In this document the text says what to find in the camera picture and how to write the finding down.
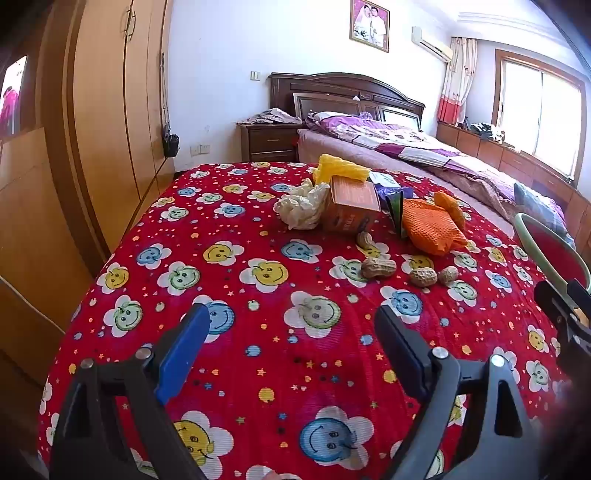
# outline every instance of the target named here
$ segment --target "wall socket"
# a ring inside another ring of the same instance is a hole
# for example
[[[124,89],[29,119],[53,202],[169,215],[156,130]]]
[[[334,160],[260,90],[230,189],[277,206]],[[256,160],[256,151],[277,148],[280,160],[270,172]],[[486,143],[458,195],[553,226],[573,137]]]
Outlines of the wall socket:
[[[191,145],[190,150],[191,150],[191,156],[192,157],[196,157],[197,155],[206,155],[211,151],[211,145],[207,144],[207,145]]]

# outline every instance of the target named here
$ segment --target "crumpled white paper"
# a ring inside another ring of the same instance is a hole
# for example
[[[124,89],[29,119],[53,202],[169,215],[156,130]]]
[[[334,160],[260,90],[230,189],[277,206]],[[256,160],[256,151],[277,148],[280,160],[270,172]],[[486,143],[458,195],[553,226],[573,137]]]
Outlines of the crumpled white paper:
[[[305,179],[299,187],[292,188],[289,195],[281,197],[273,210],[290,230],[312,230],[320,221],[329,190],[327,183],[314,187],[310,179]]]

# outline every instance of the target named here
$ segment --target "orange mesh bag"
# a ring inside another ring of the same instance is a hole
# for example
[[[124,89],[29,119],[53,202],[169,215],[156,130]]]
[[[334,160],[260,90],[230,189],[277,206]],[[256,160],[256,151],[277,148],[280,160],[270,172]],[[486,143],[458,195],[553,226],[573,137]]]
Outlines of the orange mesh bag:
[[[449,213],[424,200],[404,200],[402,226],[414,246],[430,255],[442,256],[467,245]]]
[[[435,205],[444,208],[449,213],[453,223],[463,232],[464,228],[466,228],[466,218],[464,217],[464,212],[462,212],[462,209],[457,204],[457,200],[445,192],[435,192],[433,201]]]

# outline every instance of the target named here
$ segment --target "groom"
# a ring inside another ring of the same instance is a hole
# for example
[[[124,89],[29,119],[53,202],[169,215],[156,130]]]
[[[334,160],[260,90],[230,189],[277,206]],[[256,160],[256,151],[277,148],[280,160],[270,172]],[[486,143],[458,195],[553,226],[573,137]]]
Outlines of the groom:
[[[379,16],[378,8],[371,8],[371,37],[374,45],[378,47],[384,46],[384,35],[386,34],[386,24]]]

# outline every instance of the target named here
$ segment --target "orange cardboard box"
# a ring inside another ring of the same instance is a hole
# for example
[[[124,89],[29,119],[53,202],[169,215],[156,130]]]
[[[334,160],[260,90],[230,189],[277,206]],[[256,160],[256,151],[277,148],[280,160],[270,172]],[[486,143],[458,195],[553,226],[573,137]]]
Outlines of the orange cardboard box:
[[[322,227],[328,232],[356,235],[369,230],[380,211],[373,183],[333,176]]]

